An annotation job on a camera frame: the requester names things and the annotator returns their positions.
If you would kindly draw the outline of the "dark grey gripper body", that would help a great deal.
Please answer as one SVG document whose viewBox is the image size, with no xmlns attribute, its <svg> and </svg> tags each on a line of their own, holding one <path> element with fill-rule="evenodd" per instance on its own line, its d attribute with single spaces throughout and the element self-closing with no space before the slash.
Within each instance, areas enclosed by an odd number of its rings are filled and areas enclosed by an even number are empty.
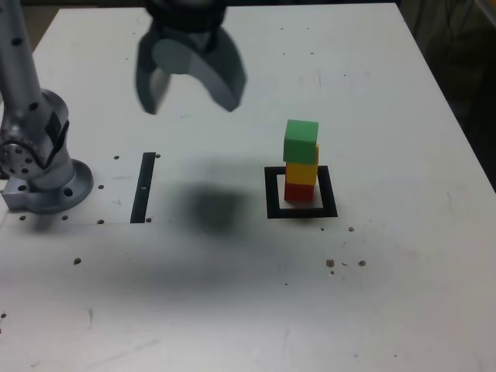
<svg viewBox="0 0 496 372">
<path fill-rule="evenodd" d="M 229 37 L 222 26 L 204 32 L 187 32 L 154 23 L 160 48 L 167 50 L 228 50 Z"/>
</svg>

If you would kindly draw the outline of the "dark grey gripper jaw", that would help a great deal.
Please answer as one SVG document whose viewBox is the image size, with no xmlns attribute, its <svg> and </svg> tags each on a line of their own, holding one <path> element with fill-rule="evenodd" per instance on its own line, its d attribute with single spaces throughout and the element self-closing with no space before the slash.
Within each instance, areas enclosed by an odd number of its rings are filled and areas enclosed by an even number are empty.
<svg viewBox="0 0 496 372">
<path fill-rule="evenodd" d="M 151 22 L 137 49 L 136 93 L 143 110 L 151 115 L 157 114 L 171 79 L 153 59 L 153 48 L 160 40 L 161 28 Z"/>
</svg>

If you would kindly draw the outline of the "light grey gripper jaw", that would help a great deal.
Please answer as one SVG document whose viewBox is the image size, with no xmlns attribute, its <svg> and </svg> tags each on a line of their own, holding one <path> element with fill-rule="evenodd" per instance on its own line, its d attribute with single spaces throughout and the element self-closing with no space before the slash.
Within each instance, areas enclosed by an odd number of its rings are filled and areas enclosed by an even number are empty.
<svg viewBox="0 0 496 372">
<path fill-rule="evenodd" d="M 156 43 L 153 59 L 168 74 L 200 81 L 217 105 L 232 112 L 240 105 L 246 73 L 235 43 L 226 34 L 228 50 L 167 50 Z"/>
</svg>

